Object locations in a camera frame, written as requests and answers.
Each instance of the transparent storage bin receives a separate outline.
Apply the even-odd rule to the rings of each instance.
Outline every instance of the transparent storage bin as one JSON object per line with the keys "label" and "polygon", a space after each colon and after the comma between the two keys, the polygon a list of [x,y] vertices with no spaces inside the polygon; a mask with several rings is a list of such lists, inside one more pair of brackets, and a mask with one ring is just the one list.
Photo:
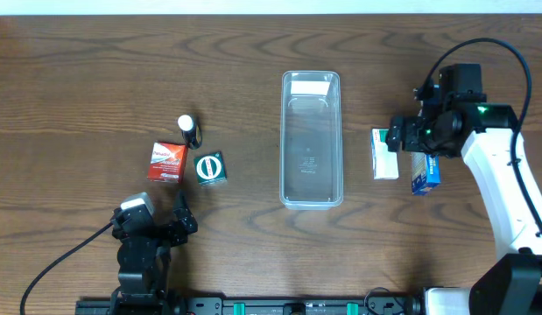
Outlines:
{"label": "transparent storage bin", "polygon": [[280,200],[292,210],[328,210],[343,198],[341,87],[330,71],[282,77]]}

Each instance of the blue box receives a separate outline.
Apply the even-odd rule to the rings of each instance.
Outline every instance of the blue box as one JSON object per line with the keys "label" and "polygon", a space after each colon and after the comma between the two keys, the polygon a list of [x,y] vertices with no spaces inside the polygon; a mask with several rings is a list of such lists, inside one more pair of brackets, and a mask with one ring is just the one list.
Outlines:
{"label": "blue box", "polygon": [[440,183],[438,157],[412,153],[412,194],[424,196]]}

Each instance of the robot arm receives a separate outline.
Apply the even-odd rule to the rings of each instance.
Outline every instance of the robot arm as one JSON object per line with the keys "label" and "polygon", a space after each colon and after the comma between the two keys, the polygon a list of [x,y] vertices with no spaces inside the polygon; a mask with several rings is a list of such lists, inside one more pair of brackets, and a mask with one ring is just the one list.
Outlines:
{"label": "robot arm", "polygon": [[[495,236],[498,260],[508,253],[529,248],[542,255],[542,237],[517,185],[510,166],[511,129],[472,132],[461,155],[481,191]],[[524,153],[524,139],[517,140],[517,157],[525,185],[542,220],[542,196]]]}
{"label": "robot arm", "polygon": [[426,315],[542,313],[542,196],[517,134],[515,163],[534,205],[521,191],[510,158],[519,124],[512,108],[487,103],[479,65],[440,70],[440,84],[415,90],[419,116],[391,120],[390,151],[463,158],[479,185],[496,242],[498,263],[473,288],[432,288],[422,297]]}

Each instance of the wood grain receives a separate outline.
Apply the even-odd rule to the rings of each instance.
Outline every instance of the wood grain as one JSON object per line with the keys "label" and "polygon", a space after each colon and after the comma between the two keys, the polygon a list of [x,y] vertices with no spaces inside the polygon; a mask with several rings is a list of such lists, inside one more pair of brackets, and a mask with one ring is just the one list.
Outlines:
{"label": "wood grain", "polygon": [[[443,184],[410,194],[372,179],[370,128],[414,115],[416,87],[449,47],[510,41],[527,58],[533,98],[524,127],[542,191],[542,16],[268,16],[0,18],[0,314],[18,312],[30,281],[102,227],[125,197],[148,192],[166,211],[187,192],[200,230],[174,251],[184,292],[236,296],[363,295],[376,286],[473,284],[495,262],[487,214],[467,167],[442,160]],[[475,45],[450,62],[481,62],[493,102],[516,111],[517,62]],[[280,82],[293,69],[341,76],[344,202],[294,212],[278,199]],[[198,114],[204,144],[185,183],[150,183],[154,141],[178,142],[175,117]],[[222,151],[229,181],[199,187],[193,158]],[[31,314],[74,313],[117,287],[109,234],[55,268]]]}

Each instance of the red box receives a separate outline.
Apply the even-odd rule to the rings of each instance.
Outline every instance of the red box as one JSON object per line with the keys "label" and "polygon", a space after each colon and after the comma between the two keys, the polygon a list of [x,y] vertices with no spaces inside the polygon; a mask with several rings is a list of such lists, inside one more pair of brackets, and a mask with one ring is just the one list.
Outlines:
{"label": "red box", "polygon": [[155,143],[151,152],[148,179],[180,183],[183,179],[187,147],[170,143]]}

